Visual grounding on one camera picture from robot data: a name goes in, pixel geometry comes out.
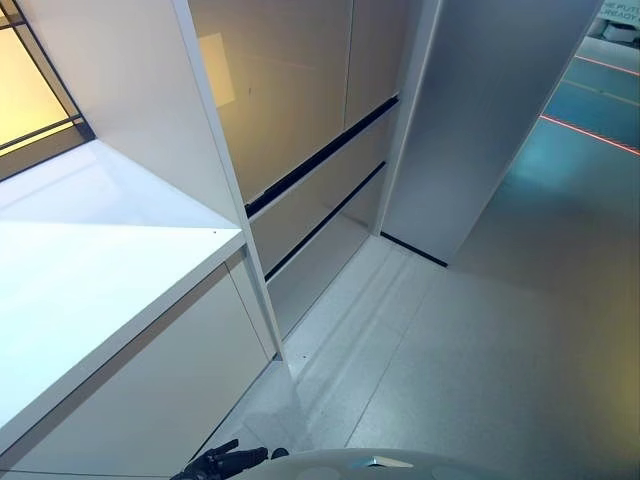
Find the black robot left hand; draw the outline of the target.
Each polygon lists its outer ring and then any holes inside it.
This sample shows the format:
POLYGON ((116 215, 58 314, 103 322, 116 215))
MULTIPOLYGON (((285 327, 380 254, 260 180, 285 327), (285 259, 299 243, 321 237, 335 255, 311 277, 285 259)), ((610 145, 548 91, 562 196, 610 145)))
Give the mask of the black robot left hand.
POLYGON ((268 458, 268 449, 258 447, 239 450, 239 440, 233 439, 219 447, 206 450, 176 476, 176 479, 228 479, 253 468, 268 458))

